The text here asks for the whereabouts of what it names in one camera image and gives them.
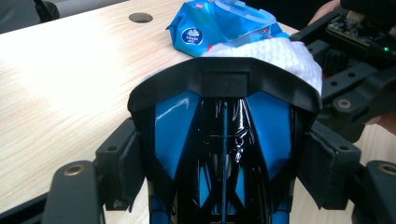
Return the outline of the black folding chair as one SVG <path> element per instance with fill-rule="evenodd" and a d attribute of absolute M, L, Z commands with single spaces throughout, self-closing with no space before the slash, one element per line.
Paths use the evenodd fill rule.
<path fill-rule="evenodd" d="M 60 12 L 53 3 L 44 0 L 34 0 L 34 2 L 41 22 L 55 21 L 60 18 Z"/>

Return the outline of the blue and black toy car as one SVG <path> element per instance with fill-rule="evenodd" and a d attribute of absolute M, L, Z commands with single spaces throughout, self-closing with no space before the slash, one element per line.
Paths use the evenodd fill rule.
<path fill-rule="evenodd" d="M 195 58 L 129 98 L 150 224 L 289 224 L 318 91 L 252 58 Z"/>

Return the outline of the white wet wipe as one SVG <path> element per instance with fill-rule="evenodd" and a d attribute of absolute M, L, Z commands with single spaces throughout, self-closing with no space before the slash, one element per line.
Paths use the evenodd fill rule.
<path fill-rule="evenodd" d="M 322 70 L 302 42 L 292 42 L 285 37 L 277 37 L 245 44 L 241 47 L 217 44 L 203 56 L 261 60 L 294 74 L 314 88 L 318 95 L 321 95 Z"/>

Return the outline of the blue wet wipes pack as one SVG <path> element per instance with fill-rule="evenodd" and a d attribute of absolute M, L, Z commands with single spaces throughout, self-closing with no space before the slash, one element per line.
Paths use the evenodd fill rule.
<path fill-rule="evenodd" d="M 272 37 L 289 37 L 271 13 L 237 0 L 185 2 L 167 30 L 173 47 L 192 57 L 217 44 L 237 48 Z"/>

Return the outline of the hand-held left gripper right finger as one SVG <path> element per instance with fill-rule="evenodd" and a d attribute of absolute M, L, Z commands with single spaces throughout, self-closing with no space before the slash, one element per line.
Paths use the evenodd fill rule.
<path fill-rule="evenodd" d="M 298 178 L 318 208 L 347 207 L 347 178 L 354 173 L 361 151 L 332 129 L 315 121 L 305 135 Z"/>

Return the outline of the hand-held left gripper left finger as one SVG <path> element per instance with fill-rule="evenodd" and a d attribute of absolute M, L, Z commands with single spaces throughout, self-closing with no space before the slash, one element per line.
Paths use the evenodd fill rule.
<path fill-rule="evenodd" d="M 107 211 L 132 211 L 145 175 L 140 157 L 140 133 L 126 119 L 95 152 L 100 198 Z"/>

